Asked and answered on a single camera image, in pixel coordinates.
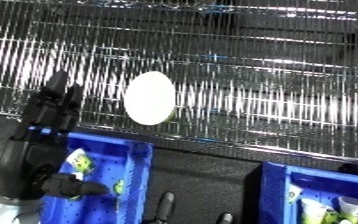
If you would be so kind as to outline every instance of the toy in bin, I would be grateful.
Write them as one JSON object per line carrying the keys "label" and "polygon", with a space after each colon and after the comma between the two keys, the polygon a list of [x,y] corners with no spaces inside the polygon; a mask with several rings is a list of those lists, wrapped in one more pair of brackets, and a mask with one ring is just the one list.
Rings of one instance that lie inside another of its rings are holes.
{"label": "toy in bin", "polygon": [[260,224],[358,224],[358,176],[283,164],[263,167]]}
{"label": "toy in bin", "polygon": [[95,164],[83,148],[76,149],[66,159],[78,172],[88,175],[95,169]]}

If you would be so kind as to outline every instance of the blue plastic tray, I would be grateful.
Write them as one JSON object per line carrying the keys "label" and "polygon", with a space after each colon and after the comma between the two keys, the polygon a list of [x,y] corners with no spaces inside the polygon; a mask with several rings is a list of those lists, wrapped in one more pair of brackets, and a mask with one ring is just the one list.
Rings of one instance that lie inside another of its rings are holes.
{"label": "blue plastic tray", "polygon": [[[152,146],[143,142],[72,133],[70,152],[84,148],[93,160],[95,170],[85,177],[110,187],[105,196],[85,196],[79,201],[45,197],[42,224],[139,224],[142,220]],[[61,172],[74,172],[65,163]],[[124,191],[118,197],[113,186],[124,180]]]}
{"label": "blue plastic tray", "polygon": [[[293,203],[289,203],[289,185],[303,189]],[[309,168],[265,163],[259,224],[300,223],[300,199],[311,198],[339,211],[337,198],[358,198],[358,176]]]}

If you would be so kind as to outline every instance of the paper cup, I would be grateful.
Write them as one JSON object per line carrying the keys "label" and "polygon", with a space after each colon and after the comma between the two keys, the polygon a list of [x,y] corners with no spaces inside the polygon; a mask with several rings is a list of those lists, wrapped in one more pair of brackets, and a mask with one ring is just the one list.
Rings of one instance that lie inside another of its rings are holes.
{"label": "paper cup", "polygon": [[302,224],[322,224],[327,211],[326,206],[318,201],[304,198],[302,202]]}
{"label": "paper cup", "polygon": [[95,165],[92,160],[86,155],[85,150],[82,148],[79,148],[71,153],[67,157],[66,161],[70,163],[75,170],[85,175],[88,175],[95,169]]}
{"label": "paper cup", "polygon": [[341,215],[353,224],[358,224],[358,199],[339,197],[338,201],[339,207],[341,208]]}

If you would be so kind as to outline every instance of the robotic hand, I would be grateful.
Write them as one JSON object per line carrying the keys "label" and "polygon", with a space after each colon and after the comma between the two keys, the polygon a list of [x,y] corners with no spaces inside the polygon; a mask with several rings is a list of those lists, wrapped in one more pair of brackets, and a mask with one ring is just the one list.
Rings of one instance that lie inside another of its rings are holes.
{"label": "robotic hand", "polygon": [[102,184],[58,173],[82,101],[82,87],[77,84],[65,93],[67,79],[68,74],[59,71],[31,96],[19,126],[7,141],[0,163],[0,224],[39,223],[44,195],[72,198],[109,193]]}

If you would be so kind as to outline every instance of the wire shelf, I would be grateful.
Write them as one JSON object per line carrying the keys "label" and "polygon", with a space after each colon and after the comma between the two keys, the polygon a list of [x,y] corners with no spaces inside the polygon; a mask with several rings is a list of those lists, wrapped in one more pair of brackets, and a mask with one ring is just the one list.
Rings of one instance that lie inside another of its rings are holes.
{"label": "wire shelf", "polygon": [[[0,1],[0,113],[57,69],[83,124],[358,159],[358,0]],[[155,127],[122,102],[151,70],[177,90]]]}

